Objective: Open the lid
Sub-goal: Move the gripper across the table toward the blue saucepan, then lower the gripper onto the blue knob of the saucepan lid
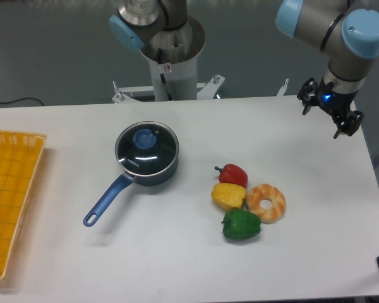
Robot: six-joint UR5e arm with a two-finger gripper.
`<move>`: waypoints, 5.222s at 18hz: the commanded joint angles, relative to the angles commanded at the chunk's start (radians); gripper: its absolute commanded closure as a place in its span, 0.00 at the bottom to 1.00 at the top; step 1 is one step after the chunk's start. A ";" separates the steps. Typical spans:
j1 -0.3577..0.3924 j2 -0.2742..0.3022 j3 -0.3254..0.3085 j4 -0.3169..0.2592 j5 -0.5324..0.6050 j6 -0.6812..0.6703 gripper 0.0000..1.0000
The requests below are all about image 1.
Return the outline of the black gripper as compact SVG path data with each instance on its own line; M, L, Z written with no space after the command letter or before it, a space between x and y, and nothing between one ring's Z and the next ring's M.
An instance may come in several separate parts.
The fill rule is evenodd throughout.
M332 117L337 126L334 139L342 134L352 136L359 129L364 114L358 110L352 111L350 109L355 93L338 93L332 90L333 86L332 81L325 84L323 79L318 86L314 78L309 78L297 94L297 98L303 106L302 115L306 115L312 107L318 105Z

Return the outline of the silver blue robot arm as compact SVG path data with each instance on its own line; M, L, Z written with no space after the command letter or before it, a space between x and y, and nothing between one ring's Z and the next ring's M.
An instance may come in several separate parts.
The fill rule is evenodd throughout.
M321 108L337 134L348 136L364 117L351 103L379 56L379 13L350 7L350 1L283 1L275 19L283 34L328 56L322 79L309 79L297 97L304 112ZM156 100L197 98L205 31L188 14L186 1L123 1L109 27L120 43L147 59Z

